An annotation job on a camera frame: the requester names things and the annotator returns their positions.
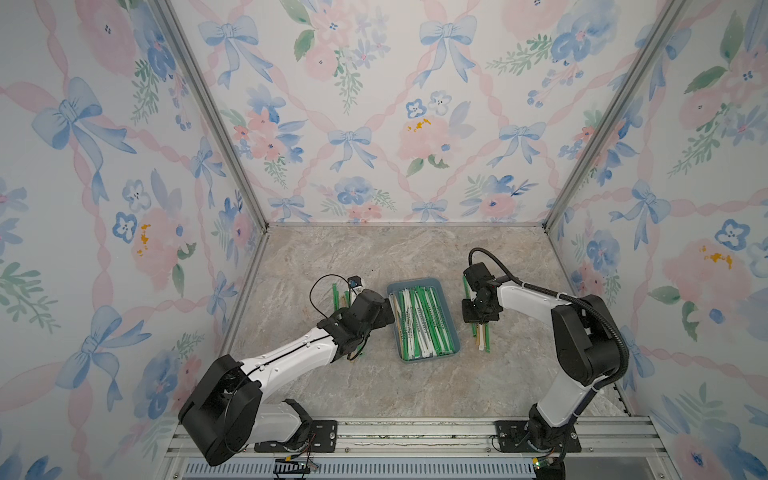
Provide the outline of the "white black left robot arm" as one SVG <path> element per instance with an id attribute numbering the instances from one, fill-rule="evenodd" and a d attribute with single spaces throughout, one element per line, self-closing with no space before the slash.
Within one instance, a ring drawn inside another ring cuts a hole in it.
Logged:
<path id="1" fill-rule="evenodd" d="M 244 360 L 226 354 L 203 375 L 178 414 L 207 464 L 216 467 L 248 445 L 301 452 L 312 441 L 312 417 L 295 400 L 266 401 L 280 388 L 339 360 L 352 360 L 370 334 L 395 321 L 390 300 L 370 289 L 296 340 Z"/>

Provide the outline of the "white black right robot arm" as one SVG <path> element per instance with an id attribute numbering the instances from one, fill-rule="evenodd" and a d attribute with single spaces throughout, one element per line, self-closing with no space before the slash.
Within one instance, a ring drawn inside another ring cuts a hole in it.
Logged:
<path id="1" fill-rule="evenodd" d="M 568 436 L 576 421 L 604 387 L 620 380 L 629 367 L 629 347 L 603 300 L 574 297 L 527 282 L 467 280 L 462 301 L 466 323 L 485 325 L 504 310 L 548 323 L 554 335 L 558 373 L 530 411 L 528 439 L 537 449 Z"/>

